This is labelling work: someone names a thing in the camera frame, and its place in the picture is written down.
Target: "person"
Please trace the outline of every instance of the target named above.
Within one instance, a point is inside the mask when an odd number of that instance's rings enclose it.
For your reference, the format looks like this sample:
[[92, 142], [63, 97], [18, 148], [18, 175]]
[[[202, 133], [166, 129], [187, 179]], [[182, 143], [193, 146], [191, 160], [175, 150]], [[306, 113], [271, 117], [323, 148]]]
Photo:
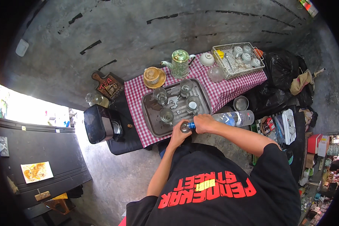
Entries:
[[330, 171], [336, 171], [337, 174], [339, 174], [339, 159], [336, 161], [333, 161], [329, 168]]
[[181, 120], [173, 127], [147, 196], [127, 204], [127, 226], [298, 225], [300, 195], [285, 152], [273, 140], [215, 121], [193, 118], [196, 132], [213, 133], [258, 156], [250, 176], [217, 148], [181, 144]]

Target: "red checkered tablecloth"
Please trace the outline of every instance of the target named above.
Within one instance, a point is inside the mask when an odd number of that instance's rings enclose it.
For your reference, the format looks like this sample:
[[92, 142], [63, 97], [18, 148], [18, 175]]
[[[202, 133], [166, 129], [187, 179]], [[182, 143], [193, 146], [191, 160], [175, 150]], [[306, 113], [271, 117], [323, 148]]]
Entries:
[[[196, 78], [206, 89], [208, 97], [211, 101], [212, 112], [218, 111], [227, 102], [238, 97], [240, 94], [245, 93], [249, 89], [266, 81], [266, 75], [261, 70], [253, 72], [247, 75], [239, 76], [235, 79], [222, 80], [221, 82], [211, 82], [207, 76], [207, 70], [209, 67], [203, 66], [199, 62], [201, 54], [197, 54], [196, 58], [189, 67], [189, 76], [187, 78]], [[181, 79], [175, 79], [172, 77], [170, 69], [168, 67], [162, 68], [167, 75], [166, 82], [163, 87], [170, 84], [177, 83]], [[149, 92], [153, 92], [153, 89], [147, 88], [143, 83], [143, 75], [140, 75], [128, 82], [124, 83], [124, 91], [127, 97], [129, 110], [132, 115], [132, 119], [140, 141], [143, 147], [147, 147], [150, 144], [170, 137], [171, 135], [164, 137], [155, 137], [147, 128], [143, 113], [142, 113], [142, 97]]]

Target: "teapot spout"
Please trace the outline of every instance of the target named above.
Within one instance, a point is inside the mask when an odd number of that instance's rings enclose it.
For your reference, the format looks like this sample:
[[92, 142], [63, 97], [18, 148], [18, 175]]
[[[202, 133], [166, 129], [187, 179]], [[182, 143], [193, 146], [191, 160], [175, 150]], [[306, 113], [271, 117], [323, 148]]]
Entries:
[[170, 62], [167, 62], [167, 61], [161, 61], [160, 64], [161, 64], [161, 65], [164, 65], [164, 66], [167, 66], [167, 67], [169, 67], [170, 69], [173, 69], [173, 65], [172, 65]]

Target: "metal tray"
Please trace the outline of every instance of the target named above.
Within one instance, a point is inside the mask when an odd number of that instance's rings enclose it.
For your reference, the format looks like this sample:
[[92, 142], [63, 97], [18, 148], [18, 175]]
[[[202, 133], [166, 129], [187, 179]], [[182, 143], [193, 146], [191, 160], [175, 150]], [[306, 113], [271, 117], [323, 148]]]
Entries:
[[[193, 82], [193, 89], [191, 95], [196, 95], [201, 100], [201, 106], [199, 107], [199, 114], [212, 114], [211, 102], [208, 94], [202, 84], [197, 79], [190, 79]], [[173, 126], [175, 126], [181, 119], [188, 119], [193, 121], [193, 115], [186, 111], [186, 98], [180, 96], [180, 83], [175, 83], [164, 87], [167, 91], [168, 104], [166, 108], [172, 110]], [[173, 127], [165, 124], [159, 118], [159, 112], [162, 106], [153, 98], [153, 92], [147, 93], [142, 98], [142, 111], [147, 124], [148, 129], [155, 137], [163, 137], [172, 133]]]
[[[260, 61], [260, 66], [259, 67], [253, 67], [249, 64], [244, 64], [241, 61], [241, 58], [235, 58], [232, 52], [234, 51], [235, 46], [240, 46], [241, 48], [244, 47], [244, 45], [249, 45], [252, 48], [252, 56], [251, 59], [257, 58]], [[251, 43], [249, 42], [240, 42], [240, 43], [232, 43], [232, 44], [225, 44], [225, 45], [220, 45], [220, 46], [213, 46], [212, 47], [212, 55], [215, 58], [215, 61], [217, 63], [217, 66], [221, 67], [223, 71], [225, 72], [224, 78], [229, 80], [229, 79], [234, 79], [236, 77], [249, 74], [252, 72], [256, 72], [259, 70], [262, 70], [265, 67], [265, 64], [263, 63], [263, 57], [258, 56], [258, 54], [255, 52], [255, 49], [257, 47], [253, 47]], [[218, 55], [216, 50], [221, 50], [224, 53], [227, 53], [228, 55], [228, 61], [230, 62], [230, 66], [228, 65], [228, 62], [226, 58], [222, 58]]]

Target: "spoon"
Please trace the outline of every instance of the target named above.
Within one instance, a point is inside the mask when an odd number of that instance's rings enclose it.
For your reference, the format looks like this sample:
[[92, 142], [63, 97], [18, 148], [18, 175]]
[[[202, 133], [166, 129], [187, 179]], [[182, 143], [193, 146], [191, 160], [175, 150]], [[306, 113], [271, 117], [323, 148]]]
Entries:
[[230, 64], [230, 61], [228, 61], [228, 55], [227, 55], [227, 53], [225, 53], [224, 54], [224, 57], [226, 58], [226, 60], [227, 60], [227, 62], [228, 62], [228, 65], [230, 66], [230, 69], [231, 69], [231, 73], [233, 74], [234, 73], [234, 71], [232, 70], [232, 67], [231, 67], [231, 64]]

